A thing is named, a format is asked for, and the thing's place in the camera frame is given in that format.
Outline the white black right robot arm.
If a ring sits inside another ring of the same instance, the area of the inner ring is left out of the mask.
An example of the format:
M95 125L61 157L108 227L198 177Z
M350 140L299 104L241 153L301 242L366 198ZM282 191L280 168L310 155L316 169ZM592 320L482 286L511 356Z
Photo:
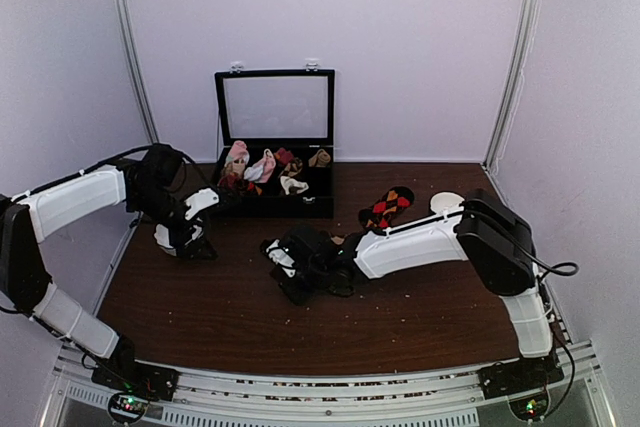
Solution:
M552 332L541 293L544 264L530 225L483 189L397 227L353 233L341 243L310 225L262 243L271 274L296 305L316 292L349 297L355 286L431 264L467 261L484 287L504 303L523 359L513 366L519 387L535 387L551 371Z

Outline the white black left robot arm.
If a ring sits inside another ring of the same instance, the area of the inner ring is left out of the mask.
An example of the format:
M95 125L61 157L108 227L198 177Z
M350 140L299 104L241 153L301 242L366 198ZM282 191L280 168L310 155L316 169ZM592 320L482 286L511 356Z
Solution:
M40 246L52 234L107 207L124 205L155 225L161 250L179 259L214 258L206 237L208 213L226 201L210 182L178 198L171 187L190 157L153 143L115 154L66 177L1 199L1 292L10 315L39 322L105 362L106 376L123 391L137 389L144 371L124 335L64 292L45 268Z

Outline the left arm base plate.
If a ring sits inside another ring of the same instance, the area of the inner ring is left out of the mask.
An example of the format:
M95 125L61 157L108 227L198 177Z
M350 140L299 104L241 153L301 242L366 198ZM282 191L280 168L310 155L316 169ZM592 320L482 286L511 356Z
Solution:
M179 372L137 361L134 343L122 336L108 358L90 355L96 367L91 380L113 390L133 394L151 401L171 401L179 380Z

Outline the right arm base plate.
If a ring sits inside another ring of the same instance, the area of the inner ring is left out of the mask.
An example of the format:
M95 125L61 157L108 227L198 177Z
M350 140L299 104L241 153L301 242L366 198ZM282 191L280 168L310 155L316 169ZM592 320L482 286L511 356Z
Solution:
M541 389L564 379L558 357L551 353L544 357L496 362L477 371L479 385L485 399L511 396Z

